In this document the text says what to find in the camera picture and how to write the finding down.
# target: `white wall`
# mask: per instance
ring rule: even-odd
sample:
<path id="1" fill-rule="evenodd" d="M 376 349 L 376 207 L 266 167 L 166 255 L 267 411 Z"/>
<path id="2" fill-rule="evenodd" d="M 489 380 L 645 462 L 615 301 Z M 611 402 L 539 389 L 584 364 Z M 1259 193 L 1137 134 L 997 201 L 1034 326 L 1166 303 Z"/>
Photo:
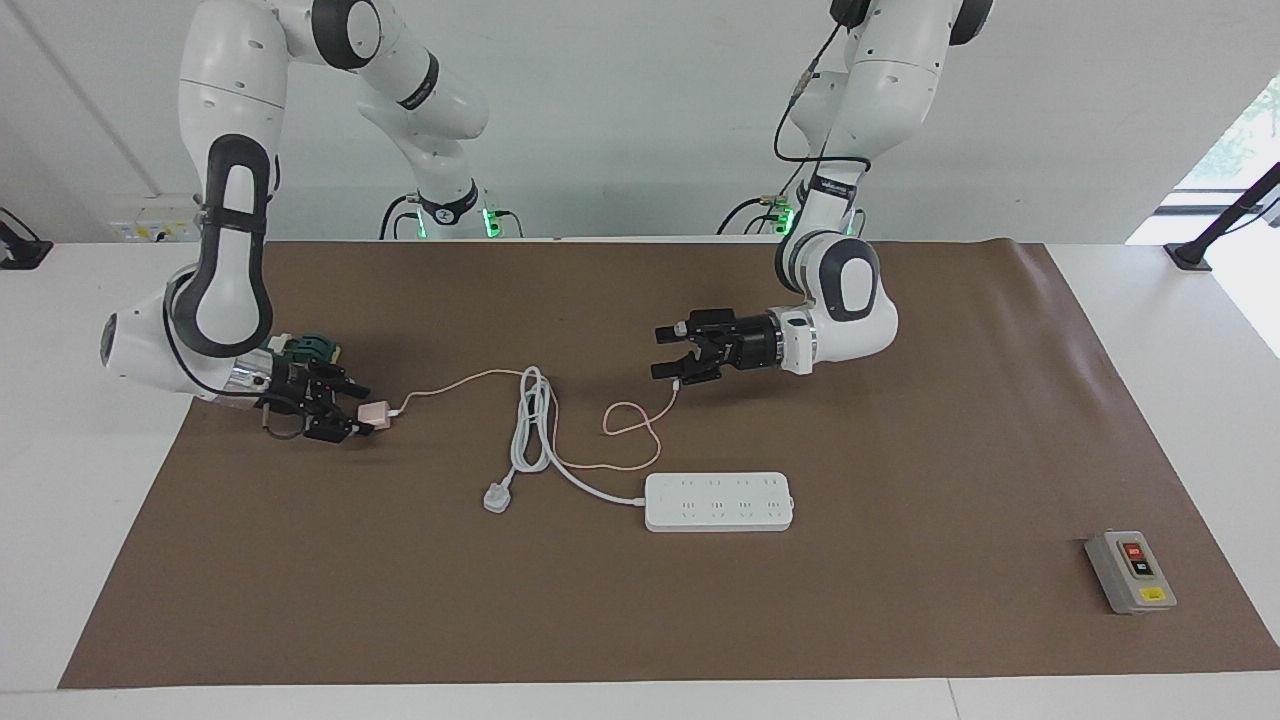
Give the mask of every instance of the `white wall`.
<path id="1" fill-rule="evenodd" d="M 59 182 L 26 142 L 0 117 L 0 206 L 22 218 L 31 229 L 55 242 L 104 241 L 106 228 L 70 190 Z M 0 218 L 18 234 L 26 233 Z"/>
<path id="2" fill-rule="evenodd" d="M 197 0 L 3 3 L 29 18 L 146 176 L 88 114 L 72 110 L 83 127 L 50 128 L 51 91 L 0 73 L 4 96 L 20 99 L 0 113 L 28 142 L 99 140 L 92 163 L 72 142 L 36 149 L 61 182 L 83 186 L 86 206 L 146 193 L 148 178 L 168 193 L 197 190 L 174 110 Z M 772 159 L 772 129 L 826 36 L 827 6 L 399 3 L 443 61 L 489 95 L 489 129 L 470 143 L 475 170 L 543 236 L 707 233 L 737 200 L 776 190 L 790 173 Z M 868 233 L 1123 242 L 1275 76 L 1272 18 L 1274 0 L 997 1 L 986 32 L 952 53 L 924 129 L 864 183 Z M 12 67 L 14 46 L 0 53 Z M 387 200 L 410 190 L 353 91 L 342 73 L 291 70 L 273 236 L 367 237 Z"/>

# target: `power socket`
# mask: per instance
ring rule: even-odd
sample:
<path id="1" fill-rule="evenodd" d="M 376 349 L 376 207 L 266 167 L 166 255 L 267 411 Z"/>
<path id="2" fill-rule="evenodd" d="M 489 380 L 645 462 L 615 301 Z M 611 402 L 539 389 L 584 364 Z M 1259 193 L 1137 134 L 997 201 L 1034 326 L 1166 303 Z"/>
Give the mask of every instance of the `power socket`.
<path id="1" fill-rule="evenodd" d="M 655 533 L 780 533 L 795 507 L 781 473 L 654 473 L 644 501 Z"/>

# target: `brown paper mat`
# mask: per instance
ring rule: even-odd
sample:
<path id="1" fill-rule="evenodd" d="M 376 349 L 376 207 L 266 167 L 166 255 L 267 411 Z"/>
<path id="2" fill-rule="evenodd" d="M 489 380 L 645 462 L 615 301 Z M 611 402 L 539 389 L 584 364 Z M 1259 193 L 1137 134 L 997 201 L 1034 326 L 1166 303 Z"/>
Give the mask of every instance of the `brown paper mat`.
<path id="1" fill-rule="evenodd" d="M 1044 249 L 879 251 L 892 348 L 809 378 L 730 372 L 660 423 L 659 470 L 786 473 L 788 532 L 652 534 L 554 473 L 485 512 L 513 378 L 342 447 L 196 402 L 61 687 L 1280 667 Z M 648 457 L 598 423 L 666 402 L 648 364 L 684 348 L 653 327 L 790 300 L 767 246 L 274 245 L 268 270 L 276 328 L 338 338 L 385 397 L 539 364 L 577 461 Z M 1079 541 L 1103 528 L 1147 533 L 1176 610 L 1108 612 Z"/>

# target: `control box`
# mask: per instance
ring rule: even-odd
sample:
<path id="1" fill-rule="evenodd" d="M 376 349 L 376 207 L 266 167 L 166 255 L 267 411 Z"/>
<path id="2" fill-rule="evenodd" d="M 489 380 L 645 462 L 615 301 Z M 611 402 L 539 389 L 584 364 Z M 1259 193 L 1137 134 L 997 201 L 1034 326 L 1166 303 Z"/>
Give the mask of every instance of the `control box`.
<path id="1" fill-rule="evenodd" d="M 1137 530 L 1107 530 L 1084 543 L 1111 610 L 1139 615 L 1178 605 L 1165 573 Z"/>

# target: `power plug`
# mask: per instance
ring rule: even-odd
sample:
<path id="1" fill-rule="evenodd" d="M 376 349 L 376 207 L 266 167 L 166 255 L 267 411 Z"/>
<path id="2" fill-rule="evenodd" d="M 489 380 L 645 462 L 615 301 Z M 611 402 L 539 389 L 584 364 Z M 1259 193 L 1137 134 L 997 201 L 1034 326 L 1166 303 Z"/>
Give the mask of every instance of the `power plug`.
<path id="1" fill-rule="evenodd" d="M 493 483 L 484 493 L 484 509 L 494 515 L 502 514 L 511 505 L 511 488 Z"/>

